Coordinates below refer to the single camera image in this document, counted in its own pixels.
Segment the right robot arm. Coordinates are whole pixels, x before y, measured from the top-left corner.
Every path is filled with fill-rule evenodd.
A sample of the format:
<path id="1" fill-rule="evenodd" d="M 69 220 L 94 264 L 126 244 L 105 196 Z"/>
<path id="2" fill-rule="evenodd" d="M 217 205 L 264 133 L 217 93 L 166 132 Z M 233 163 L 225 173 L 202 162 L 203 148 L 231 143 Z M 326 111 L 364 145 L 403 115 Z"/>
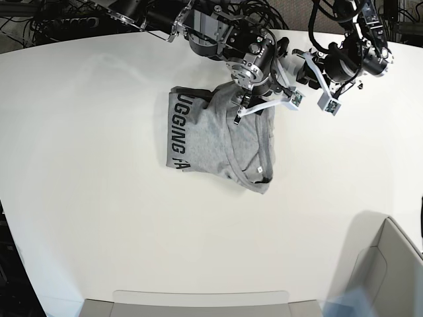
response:
<path id="1" fill-rule="evenodd" d="M 267 22 L 255 13 L 272 15 L 271 7 L 258 3 L 251 10 L 238 4 L 205 1 L 113 1 L 106 11 L 114 20 L 172 42 L 179 34 L 199 56 L 223 61 L 237 87 L 232 103 L 239 109 L 234 122 L 249 114 L 284 105 L 299 108 L 302 94 L 289 83 L 280 58 L 289 40 L 277 39 Z"/>

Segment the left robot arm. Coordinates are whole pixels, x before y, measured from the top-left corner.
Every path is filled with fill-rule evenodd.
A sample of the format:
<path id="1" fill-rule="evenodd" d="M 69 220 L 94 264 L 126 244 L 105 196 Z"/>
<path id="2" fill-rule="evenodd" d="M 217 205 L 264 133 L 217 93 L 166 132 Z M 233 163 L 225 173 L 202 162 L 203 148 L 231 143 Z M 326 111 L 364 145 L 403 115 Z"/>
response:
<path id="1" fill-rule="evenodd" d="M 320 1 L 313 1 L 308 23 L 308 36 L 312 46 L 311 61 L 323 75 L 327 85 L 338 85 L 332 96 L 338 98 L 348 85 L 364 74 L 381 77 L 390 63 L 386 29 L 372 1 L 335 1 L 327 5 L 329 13 Z M 341 44 L 331 42 L 322 46 L 315 37 L 317 13 L 322 13 L 338 23 L 344 30 Z"/>

